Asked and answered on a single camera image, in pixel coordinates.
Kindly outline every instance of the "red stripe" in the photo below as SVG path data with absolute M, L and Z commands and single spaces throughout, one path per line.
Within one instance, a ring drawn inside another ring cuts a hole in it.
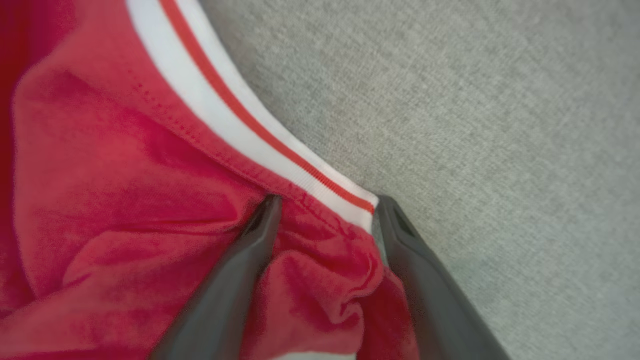
M 270 146 L 276 149 L 278 152 L 289 158 L 295 164 L 305 169 L 311 176 L 323 183 L 326 187 L 331 189 L 338 196 L 347 200 L 348 202 L 362 208 L 373 214 L 374 208 L 368 201 L 363 200 L 356 195 L 343 189 L 340 185 L 334 183 L 331 179 L 326 177 L 323 173 L 318 171 L 313 165 L 304 160 L 299 154 L 288 148 L 275 136 L 273 136 L 267 129 L 265 129 L 249 111 L 236 99 L 235 95 L 226 86 L 213 64 L 209 62 L 204 50 L 200 47 L 198 40 L 191 32 L 189 25 L 175 4 L 175 0 L 160 0 L 164 12 L 169 18 L 175 32 L 180 37 L 180 40 L 184 44 L 191 58 L 198 65 L 198 68 L 204 75 L 205 79 L 218 93 L 218 96 L 227 104 L 227 106 L 236 114 L 236 116 L 242 120 L 254 133 L 261 137 Z

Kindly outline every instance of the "gray carpet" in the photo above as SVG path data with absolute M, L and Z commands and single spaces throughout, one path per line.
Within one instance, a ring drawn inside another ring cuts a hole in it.
M 513 359 L 640 359 L 640 2 L 202 1 L 266 107 L 399 201 Z

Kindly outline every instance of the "gray surface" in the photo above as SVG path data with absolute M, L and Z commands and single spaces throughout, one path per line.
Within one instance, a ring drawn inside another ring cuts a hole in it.
M 274 116 L 394 196 L 513 359 L 640 359 L 640 3 L 203 0 Z

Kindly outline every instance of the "red shirt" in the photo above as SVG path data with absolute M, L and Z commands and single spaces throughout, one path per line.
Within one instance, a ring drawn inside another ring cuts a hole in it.
M 1 358 L 146 357 L 269 193 L 283 215 L 242 358 L 417 357 L 377 198 L 269 114 L 196 0 L 16 4 L 3 89 L 34 65 L 2 118 Z

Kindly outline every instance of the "red fabric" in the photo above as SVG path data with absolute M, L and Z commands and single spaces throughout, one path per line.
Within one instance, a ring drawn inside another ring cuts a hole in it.
M 3 54 L 15 157 L 0 174 L 0 358 L 145 357 L 267 193 L 283 196 L 283 217 L 242 358 L 417 357 L 371 235 L 201 123 L 123 2 L 36 3 L 0 5 L 18 19 L 3 37 L 19 39 Z

